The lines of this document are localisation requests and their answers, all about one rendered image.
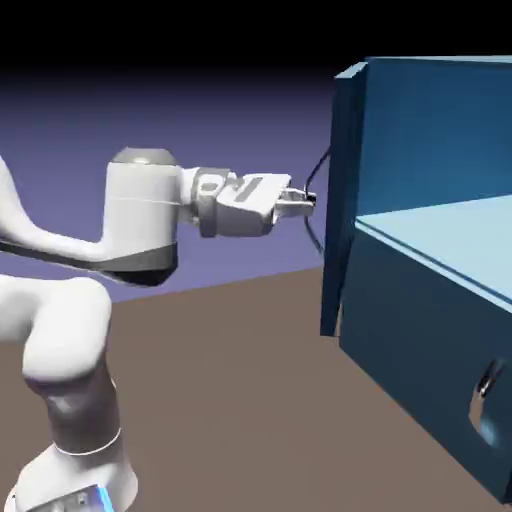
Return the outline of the blue cabinet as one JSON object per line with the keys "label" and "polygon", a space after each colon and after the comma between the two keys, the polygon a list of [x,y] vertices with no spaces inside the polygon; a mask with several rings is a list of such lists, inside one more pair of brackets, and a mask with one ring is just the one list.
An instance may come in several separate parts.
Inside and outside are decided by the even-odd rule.
{"label": "blue cabinet", "polygon": [[512,59],[367,67],[355,236],[512,313]]}

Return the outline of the blue cabinet door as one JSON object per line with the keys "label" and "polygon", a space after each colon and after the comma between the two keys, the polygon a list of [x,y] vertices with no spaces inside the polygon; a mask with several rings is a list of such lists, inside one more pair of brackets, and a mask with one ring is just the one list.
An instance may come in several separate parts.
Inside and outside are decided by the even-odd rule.
{"label": "blue cabinet door", "polygon": [[335,77],[329,147],[320,334],[334,336],[354,236],[363,144],[367,64]]}

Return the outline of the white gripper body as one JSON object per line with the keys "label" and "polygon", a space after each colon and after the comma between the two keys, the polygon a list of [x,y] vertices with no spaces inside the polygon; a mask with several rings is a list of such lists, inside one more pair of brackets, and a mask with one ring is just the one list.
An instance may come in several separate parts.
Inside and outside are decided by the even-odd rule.
{"label": "white gripper body", "polygon": [[199,231],[202,237],[259,237],[275,224],[274,210],[291,183],[288,174],[257,173],[199,178]]}

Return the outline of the dark curved door handle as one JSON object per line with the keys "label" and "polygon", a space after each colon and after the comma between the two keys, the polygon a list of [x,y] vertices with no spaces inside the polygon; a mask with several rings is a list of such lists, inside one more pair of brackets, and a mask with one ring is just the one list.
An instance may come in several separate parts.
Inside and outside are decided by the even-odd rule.
{"label": "dark curved door handle", "polygon": [[[316,177],[317,173],[323,166],[323,164],[330,157],[330,154],[331,154],[331,147],[328,147],[327,150],[324,152],[324,154],[320,157],[319,161],[317,162],[315,167],[312,169],[311,173],[309,174],[308,178],[305,181],[303,191],[306,195],[307,200],[310,201],[313,204],[313,206],[316,206],[316,194],[310,190],[310,186],[311,186],[314,178]],[[322,243],[320,242],[319,238],[317,237],[317,235],[315,234],[313,228],[311,227],[308,215],[304,216],[303,223],[304,223],[306,233],[307,233],[310,241],[312,242],[316,252],[320,256],[323,256],[324,255],[324,247],[323,247]]]}

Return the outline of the blue cabinet drawer front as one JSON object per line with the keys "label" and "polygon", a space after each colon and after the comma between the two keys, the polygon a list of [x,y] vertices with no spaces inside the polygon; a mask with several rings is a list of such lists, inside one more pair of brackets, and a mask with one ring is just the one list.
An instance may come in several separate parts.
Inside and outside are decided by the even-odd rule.
{"label": "blue cabinet drawer front", "polygon": [[[364,233],[352,244],[342,350],[498,501],[512,505],[512,313]],[[468,419],[491,360],[504,371],[485,401],[501,448]]]}

